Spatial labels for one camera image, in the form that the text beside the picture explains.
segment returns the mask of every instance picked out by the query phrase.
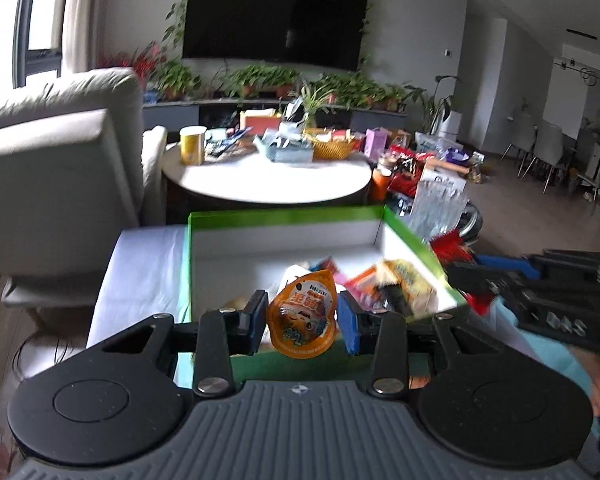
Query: candy wrapper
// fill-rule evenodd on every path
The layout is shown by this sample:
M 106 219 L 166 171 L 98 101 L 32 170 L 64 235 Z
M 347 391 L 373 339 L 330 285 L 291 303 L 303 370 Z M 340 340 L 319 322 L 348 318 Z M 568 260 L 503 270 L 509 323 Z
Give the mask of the candy wrapper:
M 336 286 L 328 270 L 299 277 L 267 309 L 272 345 L 295 359 L 322 354 L 336 337 L 335 310 Z

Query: window frame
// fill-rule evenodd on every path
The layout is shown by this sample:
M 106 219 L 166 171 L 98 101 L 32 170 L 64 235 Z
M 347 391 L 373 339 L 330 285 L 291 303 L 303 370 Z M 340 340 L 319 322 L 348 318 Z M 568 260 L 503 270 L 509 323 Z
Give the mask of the window frame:
M 62 15 L 59 16 L 61 24 L 64 21 L 64 7 L 62 2 Z M 31 13 L 33 0 L 18 0 L 16 11 L 16 27 L 13 35 L 13 87 L 20 88 L 26 85 L 27 76 L 40 72 L 55 70 L 60 75 L 62 65 L 62 25 L 60 27 L 60 46 L 45 50 L 29 49 L 29 32 L 31 26 Z

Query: television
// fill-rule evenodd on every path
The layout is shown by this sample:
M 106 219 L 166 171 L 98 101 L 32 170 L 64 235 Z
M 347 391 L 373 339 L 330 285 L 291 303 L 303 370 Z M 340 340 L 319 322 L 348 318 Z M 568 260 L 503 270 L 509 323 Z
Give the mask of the television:
M 183 57 L 356 70 L 367 0 L 189 0 Z

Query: woven basket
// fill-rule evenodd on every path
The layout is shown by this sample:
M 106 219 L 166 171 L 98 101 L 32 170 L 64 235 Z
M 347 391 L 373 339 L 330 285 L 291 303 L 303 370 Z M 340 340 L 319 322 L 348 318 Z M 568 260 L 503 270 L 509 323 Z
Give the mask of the woven basket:
M 324 130 L 317 130 L 316 133 L 324 133 Z M 344 160 L 353 151 L 356 141 L 354 139 L 347 141 L 330 140 L 324 142 L 314 137 L 313 132 L 304 131 L 304 135 L 314 145 L 314 159 L 318 160 Z

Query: white tabletop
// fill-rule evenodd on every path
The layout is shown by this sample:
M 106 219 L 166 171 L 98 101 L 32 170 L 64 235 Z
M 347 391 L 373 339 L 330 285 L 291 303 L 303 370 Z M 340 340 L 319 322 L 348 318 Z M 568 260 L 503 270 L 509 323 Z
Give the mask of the white tabletop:
M 263 204 L 337 200 L 359 192 L 371 180 L 369 165 L 355 153 L 349 160 L 311 164 L 271 162 L 252 153 L 221 162 L 206 161 L 202 166 L 184 166 L 178 144 L 164 154 L 162 171 L 168 179 L 194 193 Z

